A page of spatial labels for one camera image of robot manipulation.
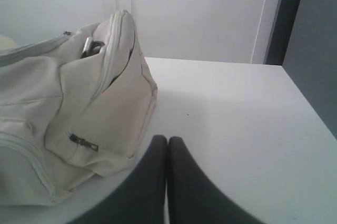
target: bag pocket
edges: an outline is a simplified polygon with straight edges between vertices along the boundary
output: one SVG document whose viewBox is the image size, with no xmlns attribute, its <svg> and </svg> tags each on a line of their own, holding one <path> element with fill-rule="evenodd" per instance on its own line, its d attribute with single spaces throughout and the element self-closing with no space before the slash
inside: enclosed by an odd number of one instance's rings
<svg viewBox="0 0 337 224">
<path fill-rule="evenodd" d="M 0 118 L 0 205 L 53 205 L 55 185 L 41 151 L 32 144 L 32 127 L 23 120 Z"/>
</svg>

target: white wall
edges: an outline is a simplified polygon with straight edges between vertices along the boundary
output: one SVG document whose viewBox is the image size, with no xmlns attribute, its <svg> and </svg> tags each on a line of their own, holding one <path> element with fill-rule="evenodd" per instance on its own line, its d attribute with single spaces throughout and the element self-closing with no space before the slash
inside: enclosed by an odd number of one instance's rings
<svg viewBox="0 0 337 224">
<path fill-rule="evenodd" d="M 33 43 L 102 21 L 115 9 L 115 0 L 0 0 L 0 33 Z"/>
<path fill-rule="evenodd" d="M 0 0 L 0 33 L 20 44 L 132 12 L 149 57 L 263 63 L 278 0 Z"/>
</svg>

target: white handbag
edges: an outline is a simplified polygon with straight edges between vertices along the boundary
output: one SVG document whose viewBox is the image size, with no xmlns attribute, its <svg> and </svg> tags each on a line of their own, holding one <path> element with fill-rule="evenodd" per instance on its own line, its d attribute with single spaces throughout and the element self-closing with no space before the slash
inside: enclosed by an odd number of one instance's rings
<svg viewBox="0 0 337 224">
<path fill-rule="evenodd" d="M 127 11 L 0 51 L 0 205 L 51 206 L 129 167 L 156 92 Z"/>
</svg>

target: metal zipper pull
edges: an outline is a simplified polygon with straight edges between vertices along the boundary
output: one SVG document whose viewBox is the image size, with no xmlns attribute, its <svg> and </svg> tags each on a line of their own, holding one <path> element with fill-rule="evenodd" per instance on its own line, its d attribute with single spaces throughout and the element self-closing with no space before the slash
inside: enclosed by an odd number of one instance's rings
<svg viewBox="0 0 337 224">
<path fill-rule="evenodd" d="M 72 141 L 76 144 L 79 144 L 79 145 L 84 146 L 86 148 L 90 148 L 90 149 L 92 149 L 96 152 L 98 151 L 98 145 L 93 144 L 92 142 L 89 142 L 89 141 L 87 141 L 87 140 L 85 140 L 81 137 L 78 137 L 77 135 L 71 134 L 69 136 L 69 139 L 70 139 L 70 141 Z"/>
</svg>

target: white table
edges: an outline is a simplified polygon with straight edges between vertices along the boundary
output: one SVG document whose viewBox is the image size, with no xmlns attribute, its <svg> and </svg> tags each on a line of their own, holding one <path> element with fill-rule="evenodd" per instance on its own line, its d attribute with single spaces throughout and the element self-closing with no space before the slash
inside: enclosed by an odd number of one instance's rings
<svg viewBox="0 0 337 224">
<path fill-rule="evenodd" d="M 181 136 L 208 177 L 268 224 L 337 223 L 337 141 L 280 66 L 148 58 L 155 134 Z M 0 223 L 65 223 L 130 170 L 93 178 L 53 207 L 0 208 Z"/>
</svg>

